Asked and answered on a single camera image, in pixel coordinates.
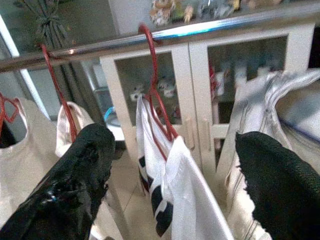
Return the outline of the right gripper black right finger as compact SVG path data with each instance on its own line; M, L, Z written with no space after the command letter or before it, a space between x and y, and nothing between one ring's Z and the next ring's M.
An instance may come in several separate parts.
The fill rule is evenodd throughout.
M237 133L235 149L253 218L274 240L318 240L320 175L312 166L258 131Z

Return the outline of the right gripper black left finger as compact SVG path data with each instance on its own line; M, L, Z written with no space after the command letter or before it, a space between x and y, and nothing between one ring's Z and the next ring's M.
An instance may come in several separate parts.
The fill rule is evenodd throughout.
M0 230L2 240L87 240L108 190L116 141L92 123Z

